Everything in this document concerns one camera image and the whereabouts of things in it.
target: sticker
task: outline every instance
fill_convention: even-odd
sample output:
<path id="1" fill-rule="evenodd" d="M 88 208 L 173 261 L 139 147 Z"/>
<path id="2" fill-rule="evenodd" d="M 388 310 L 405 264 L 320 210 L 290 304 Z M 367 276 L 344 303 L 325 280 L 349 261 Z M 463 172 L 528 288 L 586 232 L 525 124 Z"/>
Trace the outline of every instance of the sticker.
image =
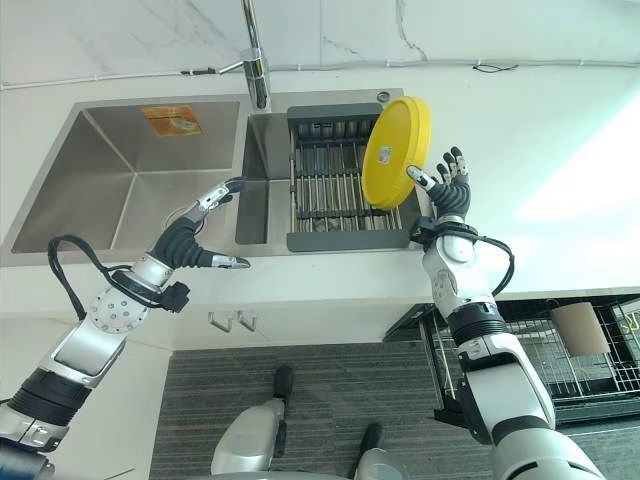
<path id="1" fill-rule="evenodd" d="M 382 165 L 388 165 L 389 160 L 391 160 L 391 150 L 391 147 L 382 145 L 380 147 L 380 150 L 378 150 L 378 163 L 381 163 Z"/>
<path id="2" fill-rule="evenodd" d="M 140 110 L 159 137 L 202 133 L 200 124 L 189 105 L 163 105 Z"/>

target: double sink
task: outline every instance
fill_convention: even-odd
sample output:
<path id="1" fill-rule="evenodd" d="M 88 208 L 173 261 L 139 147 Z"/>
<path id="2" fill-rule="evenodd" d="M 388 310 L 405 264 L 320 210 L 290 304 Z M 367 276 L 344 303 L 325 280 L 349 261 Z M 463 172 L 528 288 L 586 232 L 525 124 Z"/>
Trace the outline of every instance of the double sink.
<path id="1" fill-rule="evenodd" d="M 1 263 L 45 264 L 48 240 L 62 233 L 87 240 L 105 262 L 132 261 L 198 196 L 240 175 L 248 178 L 240 198 L 207 217 L 199 243 L 229 255 L 288 255 L 295 220 L 287 111 L 386 100 L 379 93 L 274 94 L 271 113 L 254 112 L 247 95 L 76 104 L 0 248 Z M 407 204 L 406 223 L 419 215 L 415 194 Z M 77 251 L 63 257 L 85 261 Z"/>

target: dish drying rack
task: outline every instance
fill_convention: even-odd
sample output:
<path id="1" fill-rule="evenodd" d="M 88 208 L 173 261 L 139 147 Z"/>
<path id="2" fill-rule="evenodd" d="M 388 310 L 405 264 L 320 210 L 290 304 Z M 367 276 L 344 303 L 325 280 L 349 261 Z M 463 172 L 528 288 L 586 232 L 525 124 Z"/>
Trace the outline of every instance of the dish drying rack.
<path id="1" fill-rule="evenodd" d="M 389 211 L 369 205 L 362 164 L 382 108 L 377 103 L 292 107 L 291 251 L 405 248 L 420 216 L 415 191 Z"/>
<path id="2" fill-rule="evenodd" d="M 640 308 L 624 311 L 617 301 L 591 301 L 610 352 L 571 357 L 551 321 L 545 301 L 499 302 L 507 328 L 520 340 L 529 360 L 547 387 L 558 424 L 640 415 Z M 567 299 L 563 304 L 584 301 Z M 541 311 L 519 304 L 538 302 Z M 437 310 L 422 315 L 420 332 L 439 394 L 435 418 L 465 426 L 455 398 L 462 377 L 456 347 Z"/>

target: faucet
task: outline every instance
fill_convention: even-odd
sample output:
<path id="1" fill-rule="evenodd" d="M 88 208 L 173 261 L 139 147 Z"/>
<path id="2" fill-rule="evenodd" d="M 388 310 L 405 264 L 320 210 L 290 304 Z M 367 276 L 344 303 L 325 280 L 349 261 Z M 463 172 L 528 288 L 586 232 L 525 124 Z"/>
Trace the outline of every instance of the faucet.
<path id="1" fill-rule="evenodd" d="M 219 69 L 218 73 L 223 75 L 243 67 L 253 106 L 259 110 L 264 110 L 269 105 L 269 65 L 267 58 L 264 56 L 264 50 L 262 50 L 260 46 L 253 0 L 241 1 L 244 9 L 244 17 L 247 21 L 247 31 L 249 33 L 249 43 L 251 47 L 240 52 L 239 62 Z"/>

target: yellow lid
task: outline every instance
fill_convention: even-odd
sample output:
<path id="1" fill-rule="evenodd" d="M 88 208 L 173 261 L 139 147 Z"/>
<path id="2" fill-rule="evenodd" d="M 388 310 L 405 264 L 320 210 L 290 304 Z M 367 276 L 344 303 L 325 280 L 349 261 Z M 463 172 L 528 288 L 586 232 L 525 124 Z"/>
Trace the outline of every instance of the yellow lid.
<path id="1" fill-rule="evenodd" d="M 362 191 L 371 206 L 389 210 L 405 201 L 414 186 L 407 167 L 424 167 L 430 140 L 431 114 L 421 98 L 398 98 L 380 114 L 362 166 Z"/>

